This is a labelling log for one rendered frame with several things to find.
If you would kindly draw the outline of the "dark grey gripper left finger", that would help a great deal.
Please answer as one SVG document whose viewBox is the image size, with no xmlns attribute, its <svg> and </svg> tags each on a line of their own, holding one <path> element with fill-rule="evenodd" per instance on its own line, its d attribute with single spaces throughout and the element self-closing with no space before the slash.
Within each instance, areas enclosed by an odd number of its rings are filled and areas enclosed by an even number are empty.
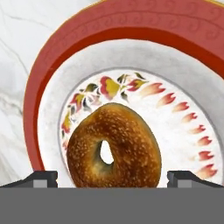
<svg viewBox="0 0 224 224">
<path fill-rule="evenodd" d="M 58 173 L 56 171 L 34 171 L 27 178 L 3 185 L 4 188 L 57 188 Z"/>
</svg>

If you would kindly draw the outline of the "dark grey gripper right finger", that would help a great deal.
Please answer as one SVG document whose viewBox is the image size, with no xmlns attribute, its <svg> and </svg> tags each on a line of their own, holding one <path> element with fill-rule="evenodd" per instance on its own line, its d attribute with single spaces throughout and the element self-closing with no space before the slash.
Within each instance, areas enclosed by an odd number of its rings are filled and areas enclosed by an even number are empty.
<svg viewBox="0 0 224 224">
<path fill-rule="evenodd" d="M 190 171 L 168 171 L 167 178 L 167 186 L 172 188 L 223 188 L 223 185 L 218 185 L 213 182 L 202 180 Z"/>
</svg>

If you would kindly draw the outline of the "brown sesame bagel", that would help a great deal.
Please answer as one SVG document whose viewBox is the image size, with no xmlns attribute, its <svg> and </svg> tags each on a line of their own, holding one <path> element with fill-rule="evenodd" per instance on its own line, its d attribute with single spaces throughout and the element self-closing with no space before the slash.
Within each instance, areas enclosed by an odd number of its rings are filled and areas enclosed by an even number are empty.
<svg viewBox="0 0 224 224">
<path fill-rule="evenodd" d="M 151 129 L 119 103 L 99 107 L 77 126 L 66 159 L 78 187 L 156 187 L 161 177 L 160 149 Z"/>
</svg>

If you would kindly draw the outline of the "red-rimmed floral white plate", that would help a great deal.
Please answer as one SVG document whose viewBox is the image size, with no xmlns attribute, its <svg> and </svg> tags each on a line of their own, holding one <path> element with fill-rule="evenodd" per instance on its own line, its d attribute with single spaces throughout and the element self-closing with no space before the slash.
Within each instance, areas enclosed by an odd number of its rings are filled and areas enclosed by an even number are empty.
<svg viewBox="0 0 224 224">
<path fill-rule="evenodd" d="M 36 58 L 24 95 L 31 166 L 74 184 L 67 146 L 99 107 L 147 123 L 162 169 L 224 186 L 224 9 L 205 0 L 99 0 L 70 17 Z"/>
</svg>

